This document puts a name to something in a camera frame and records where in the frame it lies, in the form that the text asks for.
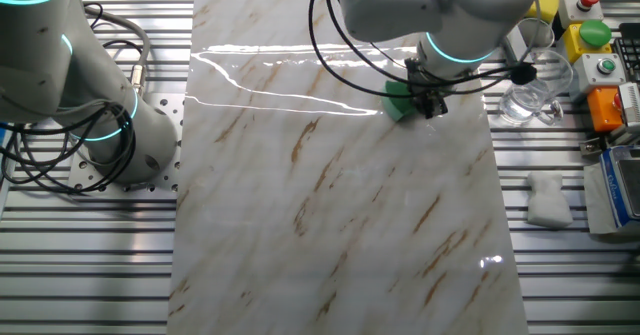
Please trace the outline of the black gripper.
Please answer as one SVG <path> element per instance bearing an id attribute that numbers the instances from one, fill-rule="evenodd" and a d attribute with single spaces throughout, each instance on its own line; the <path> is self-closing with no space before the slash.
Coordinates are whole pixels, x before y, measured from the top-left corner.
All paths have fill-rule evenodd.
<path id="1" fill-rule="evenodd" d="M 421 94 L 413 98 L 413 106 L 425 119 L 437 117 L 448 113 L 445 97 L 439 93 L 448 93 L 453 89 L 452 85 L 447 85 L 442 78 L 439 78 L 425 70 L 417 58 L 406 58 L 406 84 L 408 89 L 414 94 Z"/>

